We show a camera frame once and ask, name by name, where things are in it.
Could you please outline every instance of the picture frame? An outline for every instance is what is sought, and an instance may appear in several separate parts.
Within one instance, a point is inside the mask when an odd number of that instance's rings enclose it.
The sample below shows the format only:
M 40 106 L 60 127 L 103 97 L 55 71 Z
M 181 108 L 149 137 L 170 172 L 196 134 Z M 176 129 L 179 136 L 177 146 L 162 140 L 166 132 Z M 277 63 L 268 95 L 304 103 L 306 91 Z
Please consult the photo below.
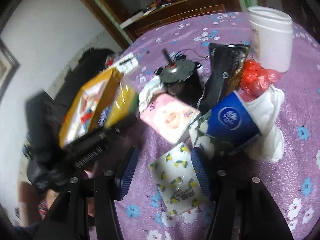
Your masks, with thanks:
M 0 103 L 8 84 L 19 67 L 19 62 L 0 39 Z

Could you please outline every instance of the lemon print package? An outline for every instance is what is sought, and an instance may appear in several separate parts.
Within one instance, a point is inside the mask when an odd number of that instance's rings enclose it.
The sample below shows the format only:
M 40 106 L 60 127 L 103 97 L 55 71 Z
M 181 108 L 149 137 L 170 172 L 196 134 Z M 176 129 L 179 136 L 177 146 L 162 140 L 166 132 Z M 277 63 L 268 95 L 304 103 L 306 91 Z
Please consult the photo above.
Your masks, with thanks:
M 155 160 L 149 169 L 170 215 L 207 202 L 191 163 L 191 152 L 184 143 Z

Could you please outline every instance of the purple bedspread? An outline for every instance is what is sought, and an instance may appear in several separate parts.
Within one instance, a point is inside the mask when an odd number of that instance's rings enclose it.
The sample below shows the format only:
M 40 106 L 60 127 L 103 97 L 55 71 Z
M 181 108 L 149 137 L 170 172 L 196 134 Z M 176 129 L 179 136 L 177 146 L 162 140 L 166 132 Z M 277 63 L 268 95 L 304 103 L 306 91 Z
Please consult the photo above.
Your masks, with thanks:
M 210 42 L 249 44 L 250 31 L 248 15 L 237 12 L 194 17 L 151 30 L 124 53 L 133 52 L 142 66 L 127 78 L 140 91 L 153 77 L 154 70 L 167 65 L 161 54 L 163 48 L 171 56 L 183 49 L 193 49 L 197 54 L 207 56 Z M 262 179 L 295 240 L 303 239 L 320 216 L 319 48 L 303 28 L 294 25 L 291 66 L 275 84 L 285 93 L 277 120 L 285 138 L 283 159 L 265 163 L 236 155 L 221 164 L 238 177 Z M 200 60 L 193 51 L 182 53 L 191 60 Z M 201 62 L 204 65 L 201 78 L 205 82 L 210 75 L 210 62 Z M 127 196 L 116 203 L 124 239 L 202 239 L 207 233 L 212 207 L 201 206 L 190 214 L 170 217 L 157 193 L 148 164 L 173 145 L 146 125 L 136 133 L 142 140 L 138 165 Z

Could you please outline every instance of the tissue box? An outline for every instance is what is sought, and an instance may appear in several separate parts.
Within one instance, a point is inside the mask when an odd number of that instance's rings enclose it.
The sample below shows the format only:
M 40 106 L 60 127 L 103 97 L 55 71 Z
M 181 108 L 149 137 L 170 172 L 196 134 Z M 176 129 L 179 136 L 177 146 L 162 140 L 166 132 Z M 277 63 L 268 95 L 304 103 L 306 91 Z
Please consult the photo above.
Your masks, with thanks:
M 191 152 L 184 143 L 155 160 L 149 169 L 171 216 L 187 212 L 208 201 L 194 172 Z
M 215 153 L 220 150 L 220 155 L 221 151 L 233 155 L 261 137 L 258 126 L 236 91 L 211 109 L 206 133 L 214 138 Z
M 151 101 L 140 118 L 168 142 L 177 144 L 188 138 L 187 128 L 199 115 L 199 110 L 164 93 Z

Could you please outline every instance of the wooden cabinet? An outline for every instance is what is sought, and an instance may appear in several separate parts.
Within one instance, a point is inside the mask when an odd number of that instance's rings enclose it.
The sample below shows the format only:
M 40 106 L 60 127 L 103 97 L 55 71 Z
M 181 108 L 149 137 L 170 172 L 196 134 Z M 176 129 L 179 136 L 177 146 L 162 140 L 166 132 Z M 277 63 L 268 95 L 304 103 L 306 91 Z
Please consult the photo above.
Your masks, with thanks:
M 241 11 L 238 0 L 182 0 L 139 18 L 124 30 L 135 40 L 162 25 L 199 15 L 233 11 Z

